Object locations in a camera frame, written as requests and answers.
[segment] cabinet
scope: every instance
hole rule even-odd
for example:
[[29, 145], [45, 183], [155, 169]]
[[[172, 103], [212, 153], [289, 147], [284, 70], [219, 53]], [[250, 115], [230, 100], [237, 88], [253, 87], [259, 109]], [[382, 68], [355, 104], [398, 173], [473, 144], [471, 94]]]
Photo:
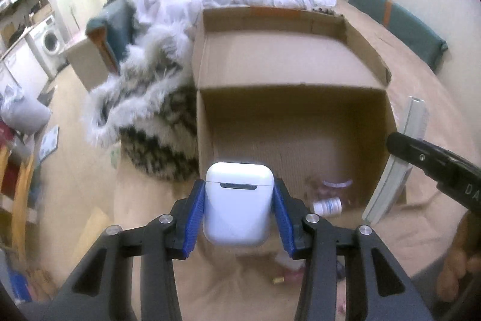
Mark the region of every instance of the cabinet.
[[38, 63], [25, 38], [21, 39], [6, 56], [4, 64], [18, 85], [31, 97], [37, 98], [49, 81], [48, 75]]

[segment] hand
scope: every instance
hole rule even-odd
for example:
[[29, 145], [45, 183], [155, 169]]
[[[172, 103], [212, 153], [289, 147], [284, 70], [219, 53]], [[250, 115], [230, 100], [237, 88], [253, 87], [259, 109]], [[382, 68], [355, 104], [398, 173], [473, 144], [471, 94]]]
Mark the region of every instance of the hand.
[[481, 272], [481, 219], [467, 212], [458, 226], [453, 243], [438, 276], [436, 292], [444, 302], [453, 302], [459, 294], [459, 279], [467, 272]]

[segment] airpods case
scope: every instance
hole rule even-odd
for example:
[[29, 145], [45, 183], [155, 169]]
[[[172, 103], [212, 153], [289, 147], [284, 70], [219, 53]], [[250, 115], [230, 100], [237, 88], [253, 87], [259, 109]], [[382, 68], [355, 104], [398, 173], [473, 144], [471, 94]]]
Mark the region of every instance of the airpods case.
[[205, 178], [205, 237], [215, 245], [261, 245], [269, 236], [273, 189], [266, 166], [214, 163]]

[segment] box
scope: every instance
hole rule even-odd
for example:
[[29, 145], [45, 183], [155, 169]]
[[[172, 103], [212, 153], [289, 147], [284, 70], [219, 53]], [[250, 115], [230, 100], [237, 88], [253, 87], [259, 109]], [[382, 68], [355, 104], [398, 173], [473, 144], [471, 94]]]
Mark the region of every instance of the box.
[[34, 15], [31, 16], [31, 21], [33, 25], [38, 24], [39, 22], [43, 21], [47, 18], [50, 14], [52, 14], [52, 6], [50, 4], [42, 7], [39, 11], [37, 11]]
[[360, 217], [396, 126], [389, 69], [343, 16], [205, 10], [192, 66], [201, 177], [218, 161], [262, 163], [304, 202], [312, 175], [352, 179]]

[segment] washing machine door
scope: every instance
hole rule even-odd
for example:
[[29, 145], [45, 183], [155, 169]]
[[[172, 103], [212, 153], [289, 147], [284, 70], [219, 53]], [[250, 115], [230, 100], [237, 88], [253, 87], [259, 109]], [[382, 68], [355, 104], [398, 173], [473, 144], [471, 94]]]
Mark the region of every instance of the washing machine door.
[[60, 41], [54, 30], [49, 29], [43, 34], [42, 47], [49, 56], [57, 55], [60, 52]]

